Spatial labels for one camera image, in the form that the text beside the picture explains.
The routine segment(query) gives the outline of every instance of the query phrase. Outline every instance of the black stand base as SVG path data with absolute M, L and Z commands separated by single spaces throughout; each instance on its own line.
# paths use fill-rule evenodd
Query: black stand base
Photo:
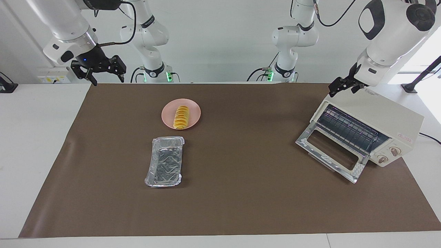
M 0 90 L 0 93 L 12 93 L 15 91 L 15 89 L 17 88 L 18 84 L 16 83 L 12 83 L 12 88 L 9 90 Z
M 415 89 L 410 90 L 410 89 L 406 88 L 406 86 L 407 86 L 407 84 L 405 84 L 405 83 L 403 83 L 403 84 L 401 85 L 401 87 L 403 88 L 403 90 L 406 91 L 407 93 L 413 93 L 413 94 L 418 93 Z

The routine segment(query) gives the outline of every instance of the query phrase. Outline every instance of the oven knob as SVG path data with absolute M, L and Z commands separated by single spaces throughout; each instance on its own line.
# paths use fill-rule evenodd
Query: oven knob
M 392 153 L 392 155 L 393 155 L 394 157 L 396 157 L 396 156 L 398 156 L 398 155 L 401 154 L 401 149 L 398 148 L 398 147 L 391 147 L 391 148 L 390 148 L 390 152 Z
M 382 164 L 384 162 L 387 162 L 389 159 L 386 156 L 380 155 L 378 156 L 378 163 Z

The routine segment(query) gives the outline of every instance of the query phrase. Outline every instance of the silver tray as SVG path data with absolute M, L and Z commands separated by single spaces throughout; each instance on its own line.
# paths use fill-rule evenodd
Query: silver tray
M 144 180 L 146 185 L 173 187 L 181 183 L 183 137 L 159 137 L 153 139 L 152 159 Z

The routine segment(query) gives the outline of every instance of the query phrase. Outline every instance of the yellow pastry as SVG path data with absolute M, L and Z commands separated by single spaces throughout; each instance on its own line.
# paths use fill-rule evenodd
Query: yellow pastry
M 173 127 L 182 130 L 188 127 L 188 118 L 190 117 L 190 110 L 187 106 L 180 106 L 176 110 L 175 121 Z

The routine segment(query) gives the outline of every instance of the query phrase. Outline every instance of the table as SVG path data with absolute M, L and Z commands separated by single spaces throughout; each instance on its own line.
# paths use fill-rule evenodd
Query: table
M 0 247 L 439 247 L 441 232 L 347 233 L 308 235 L 208 237 L 78 237 L 16 239 L 51 169 L 81 103 L 88 84 L 20 85 L 13 94 L 0 95 Z M 421 132 L 441 137 L 441 125 L 418 95 L 397 85 L 379 85 L 374 91 L 422 115 Z M 418 137 L 404 159 L 441 219 L 441 147 Z

